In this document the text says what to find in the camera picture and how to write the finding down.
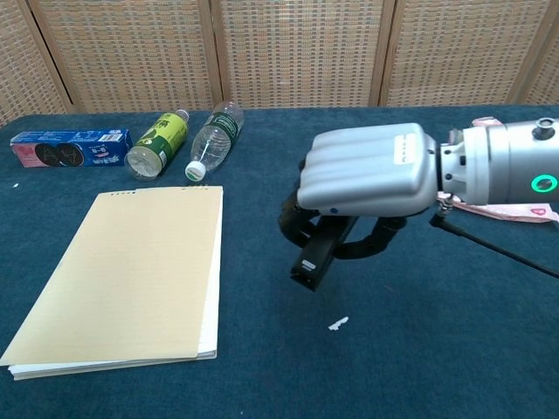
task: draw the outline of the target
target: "green indicator light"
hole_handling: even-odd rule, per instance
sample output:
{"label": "green indicator light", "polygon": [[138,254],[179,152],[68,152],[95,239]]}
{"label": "green indicator light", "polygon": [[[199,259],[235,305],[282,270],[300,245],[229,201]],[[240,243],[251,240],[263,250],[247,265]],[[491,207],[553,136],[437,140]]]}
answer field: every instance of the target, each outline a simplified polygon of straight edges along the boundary
{"label": "green indicator light", "polygon": [[540,194],[547,194],[559,185],[557,178],[552,175],[539,175],[532,181],[532,189]]}

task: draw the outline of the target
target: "notebook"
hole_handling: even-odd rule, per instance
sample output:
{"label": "notebook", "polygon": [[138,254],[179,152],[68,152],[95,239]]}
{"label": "notebook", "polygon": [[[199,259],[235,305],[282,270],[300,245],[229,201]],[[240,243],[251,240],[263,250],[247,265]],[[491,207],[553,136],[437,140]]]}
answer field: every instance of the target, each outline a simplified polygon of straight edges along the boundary
{"label": "notebook", "polygon": [[217,356],[223,189],[99,194],[0,365],[15,380]]}

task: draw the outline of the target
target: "blue felt tablecloth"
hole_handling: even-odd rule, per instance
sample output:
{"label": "blue felt tablecloth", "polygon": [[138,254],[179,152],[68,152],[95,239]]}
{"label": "blue felt tablecloth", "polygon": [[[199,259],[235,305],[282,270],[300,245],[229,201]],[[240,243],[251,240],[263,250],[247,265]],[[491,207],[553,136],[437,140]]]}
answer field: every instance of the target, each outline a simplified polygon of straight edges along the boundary
{"label": "blue felt tablecloth", "polygon": [[[31,129],[126,127],[137,140],[159,113],[30,116],[0,130],[0,350],[95,196],[183,185],[208,114],[192,113],[186,146],[150,183],[122,167],[22,168],[9,139]],[[481,116],[558,114],[559,106],[246,111],[238,144],[206,180],[224,186],[218,357],[29,381],[13,381],[3,367],[0,417],[558,417],[559,280],[433,229],[427,211],[385,253],[335,261],[310,292],[288,277],[299,250],[277,225],[319,133],[416,121],[445,141],[450,129]],[[360,219],[351,238],[373,221]],[[554,223],[459,211],[451,221],[559,268]],[[345,316],[339,331],[328,330]]]}

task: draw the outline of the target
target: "wicker screen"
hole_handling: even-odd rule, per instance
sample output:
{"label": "wicker screen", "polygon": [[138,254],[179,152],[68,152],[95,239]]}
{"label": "wicker screen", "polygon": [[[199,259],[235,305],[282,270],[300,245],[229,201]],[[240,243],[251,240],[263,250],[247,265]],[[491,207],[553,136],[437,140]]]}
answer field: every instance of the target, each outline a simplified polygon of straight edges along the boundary
{"label": "wicker screen", "polygon": [[86,112],[212,108],[197,0],[34,4]]}
{"label": "wicker screen", "polygon": [[542,69],[535,78],[527,103],[557,105],[559,104],[559,37],[556,37],[547,55],[542,59]]}
{"label": "wicker screen", "polygon": [[31,113],[64,113],[65,106],[16,0],[0,3],[0,126]]}
{"label": "wicker screen", "polygon": [[366,106],[383,0],[218,0],[224,96],[244,107]]}
{"label": "wicker screen", "polygon": [[381,105],[504,103],[553,1],[400,2]]}

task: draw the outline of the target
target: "plastic water bottle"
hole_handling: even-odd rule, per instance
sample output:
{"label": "plastic water bottle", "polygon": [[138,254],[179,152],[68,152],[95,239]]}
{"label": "plastic water bottle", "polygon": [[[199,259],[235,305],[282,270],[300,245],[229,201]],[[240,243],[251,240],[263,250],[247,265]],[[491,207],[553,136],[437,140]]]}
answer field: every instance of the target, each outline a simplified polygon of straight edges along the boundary
{"label": "plastic water bottle", "polygon": [[201,181],[206,173],[219,166],[238,138],[245,116],[243,110],[230,101],[222,102],[213,110],[192,143],[191,162],[184,173],[194,181]]}
{"label": "plastic water bottle", "polygon": [[164,113],[130,148],[125,165],[137,179],[155,179],[175,157],[189,131],[189,113],[179,109]]}

